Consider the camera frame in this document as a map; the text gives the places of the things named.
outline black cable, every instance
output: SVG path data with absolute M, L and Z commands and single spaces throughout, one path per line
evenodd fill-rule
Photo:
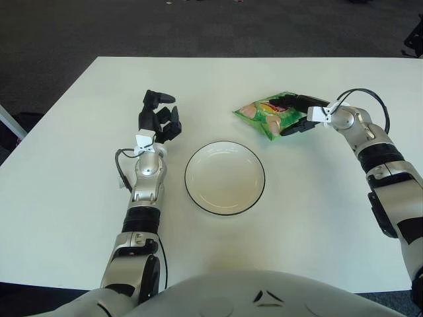
M 370 96 L 372 96 L 374 99 L 376 99 L 378 101 L 378 103 L 380 103 L 380 105 L 382 106 L 382 110 L 383 110 L 383 114 L 385 115 L 385 132 L 386 134 L 389 133 L 389 129 L 391 127 L 391 120 L 389 119 L 389 114 L 388 114 L 388 109 L 386 108 L 386 105 L 383 103 L 382 99 L 373 91 L 369 90 L 369 89 L 365 89 L 365 88 L 353 88 L 347 91 L 344 91 L 342 94 L 339 95 L 339 97 L 337 98 L 337 100 L 340 100 L 345 94 L 346 96 L 340 101 L 338 107 L 348 98 L 348 96 L 350 96 L 354 91 L 361 91 L 361 92 L 365 92 L 367 94 L 369 94 Z
M 119 155 L 124 151 L 133 151 L 134 149 L 118 149 L 116 154 L 114 155 L 114 162 L 116 163 L 116 168 L 118 169 L 119 176 L 121 177 L 125 187 L 132 193 L 132 186 L 129 183 L 128 179 L 126 178 L 125 174 L 122 172 L 122 169 L 119 165 Z
M 163 243 L 161 242 L 160 237 L 159 237 L 159 242 L 160 242 L 161 251 L 163 253 L 163 259 L 165 260 L 165 271 L 166 271 L 165 289 L 167 289 L 167 276 L 169 274 L 169 271 L 167 269 L 167 259 L 166 259 L 165 248 L 163 247 Z

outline chip bag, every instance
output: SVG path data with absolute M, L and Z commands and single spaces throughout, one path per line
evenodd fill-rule
M 274 96 L 255 101 L 234 111 L 234 114 L 251 125 L 255 130 L 267 135 L 269 140 L 273 141 L 280 136 L 280 133 L 287 127 L 295 124 L 306 114 L 283 106 L 274 106 L 269 103 L 271 99 L 277 99 L 282 96 L 297 95 L 292 92 L 281 92 Z

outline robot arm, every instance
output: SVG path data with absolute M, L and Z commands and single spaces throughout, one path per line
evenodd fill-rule
M 371 189 L 368 198 L 373 214 L 387 236 L 400 240 L 412 281 L 412 299 L 422 309 L 422 177 L 363 109 L 336 101 L 326 107 L 308 108 L 307 120 L 335 128 L 355 153 Z

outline white plate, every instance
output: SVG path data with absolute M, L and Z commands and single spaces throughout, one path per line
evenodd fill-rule
M 264 189 L 264 169 L 248 148 L 215 142 L 199 149 L 185 170 L 189 195 L 202 209 L 218 215 L 242 213 Z

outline snack bag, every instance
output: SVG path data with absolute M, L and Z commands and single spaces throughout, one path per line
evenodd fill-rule
M 292 92 L 281 92 L 280 94 L 243 106 L 237 111 L 234 111 L 234 114 L 255 128 L 255 130 L 267 135 L 269 140 L 273 141 L 280 136 L 280 133 L 285 128 L 297 123 L 298 120 L 306 116 L 306 114 L 293 108 L 274 106 L 269 103 L 271 99 L 277 99 L 287 95 L 297 96 Z

